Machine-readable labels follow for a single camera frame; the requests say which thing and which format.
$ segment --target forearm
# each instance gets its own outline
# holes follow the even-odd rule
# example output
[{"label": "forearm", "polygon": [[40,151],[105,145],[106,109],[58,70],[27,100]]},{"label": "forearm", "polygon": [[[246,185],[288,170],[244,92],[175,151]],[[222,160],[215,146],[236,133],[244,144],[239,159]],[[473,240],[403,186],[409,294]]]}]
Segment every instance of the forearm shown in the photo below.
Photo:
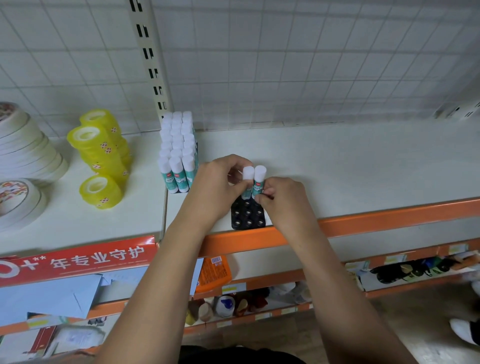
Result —
[{"label": "forearm", "polygon": [[195,260],[204,231],[176,218],[96,363],[178,360]]},{"label": "forearm", "polygon": [[331,363],[416,363],[340,264],[320,231],[295,239]]}]

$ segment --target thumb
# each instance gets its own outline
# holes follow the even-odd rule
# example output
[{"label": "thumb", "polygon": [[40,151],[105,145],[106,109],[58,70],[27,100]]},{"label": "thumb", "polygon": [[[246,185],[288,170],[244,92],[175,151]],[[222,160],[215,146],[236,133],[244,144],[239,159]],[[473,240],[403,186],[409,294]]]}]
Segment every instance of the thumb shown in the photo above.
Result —
[{"label": "thumb", "polygon": [[247,189],[247,187],[252,184],[252,180],[241,180],[236,185],[232,186],[235,197],[240,196]]},{"label": "thumb", "polygon": [[262,207],[268,211],[273,201],[264,194],[258,194],[255,196],[256,203],[262,205]]}]

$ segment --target person's right hand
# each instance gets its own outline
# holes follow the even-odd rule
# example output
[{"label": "person's right hand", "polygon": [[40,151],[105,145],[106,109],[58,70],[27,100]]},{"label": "person's right hand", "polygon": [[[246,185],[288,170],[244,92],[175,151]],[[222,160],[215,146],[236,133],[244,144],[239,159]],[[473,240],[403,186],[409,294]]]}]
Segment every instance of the person's right hand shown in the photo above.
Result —
[{"label": "person's right hand", "polygon": [[320,232],[301,182],[291,178],[267,178],[263,194],[255,196],[255,201],[267,211],[273,225],[289,243],[304,238],[306,234]]}]

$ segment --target person's left arm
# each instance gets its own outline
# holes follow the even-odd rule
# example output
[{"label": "person's left arm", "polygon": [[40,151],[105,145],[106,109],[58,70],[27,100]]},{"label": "person's left arm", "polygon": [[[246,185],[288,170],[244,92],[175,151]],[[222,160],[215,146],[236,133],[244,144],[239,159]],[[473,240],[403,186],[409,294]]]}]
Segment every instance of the person's left arm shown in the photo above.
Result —
[{"label": "person's left arm", "polygon": [[215,222],[253,183],[242,181],[239,172],[251,165],[248,159],[230,155],[200,166],[154,260],[102,345],[96,364],[178,361],[200,246]]}]

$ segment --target person's right arm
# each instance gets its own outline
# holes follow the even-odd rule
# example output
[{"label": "person's right arm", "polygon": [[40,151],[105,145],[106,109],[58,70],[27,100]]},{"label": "person's right arm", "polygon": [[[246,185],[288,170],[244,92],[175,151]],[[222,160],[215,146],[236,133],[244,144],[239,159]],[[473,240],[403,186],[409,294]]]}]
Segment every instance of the person's right arm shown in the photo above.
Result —
[{"label": "person's right arm", "polygon": [[255,199],[302,262],[329,362],[416,363],[348,277],[320,230],[303,184],[271,177]]}]

